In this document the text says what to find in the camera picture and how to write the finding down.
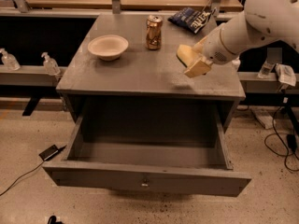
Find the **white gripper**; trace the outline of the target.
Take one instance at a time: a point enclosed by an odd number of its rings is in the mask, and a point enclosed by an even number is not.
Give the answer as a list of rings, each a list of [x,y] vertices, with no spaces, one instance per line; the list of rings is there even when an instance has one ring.
[[[192,47],[194,52],[203,52],[204,56],[187,63],[187,68],[184,71],[187,77],[199,77],[208,73],[213,63],[226,64],[237,57],[237,54],[232,53],[224,46],[221,30],[220,26],[215,28]]]

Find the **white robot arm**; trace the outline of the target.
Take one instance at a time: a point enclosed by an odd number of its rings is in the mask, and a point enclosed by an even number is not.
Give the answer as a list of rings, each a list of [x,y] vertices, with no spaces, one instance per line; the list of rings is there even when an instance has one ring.
[[[184,74],[198,77],[214,64],[277,40],[299,52],[299,0],[246,0],[244,10],[212,30],[192,47]]]

